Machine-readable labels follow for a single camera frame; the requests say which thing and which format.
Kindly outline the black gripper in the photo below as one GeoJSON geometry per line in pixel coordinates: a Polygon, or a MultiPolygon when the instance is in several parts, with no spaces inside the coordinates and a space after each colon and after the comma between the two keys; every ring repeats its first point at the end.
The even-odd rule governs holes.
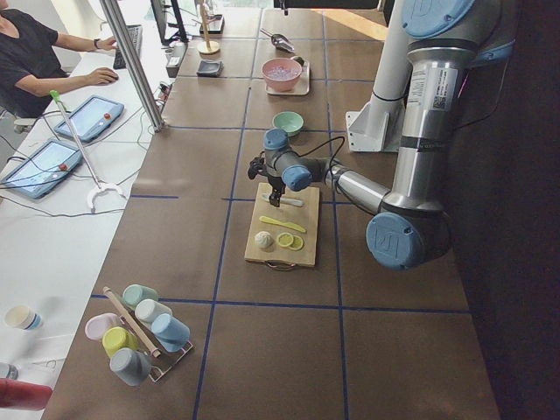
{"type": "Polygon", "coordinates": [[[271,186],[271,193],[269,194],[268,200],[273,207],[280,207],[280,201],[285,193],[285,183],[281,177],[277,176],[267,176],[267,180],[271,186]]]}

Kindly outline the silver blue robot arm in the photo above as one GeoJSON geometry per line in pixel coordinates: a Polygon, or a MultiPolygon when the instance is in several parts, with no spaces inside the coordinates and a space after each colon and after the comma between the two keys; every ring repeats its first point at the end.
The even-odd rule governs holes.
{"type": "Polygon", "coordinates": [[[443,256],[450,231],[441,191],[457,102],[468,72],[505,60],[518,22],[516,1],[397,1],[369,101],[346,114],[353,151],[396,151],[391,187],[333,158],[296,153],[280,129],[269,130],[248,176],[264,176],[269,203],[286,190],[322,182],[372,216],[367,246],[392,270],[443,256]]]}

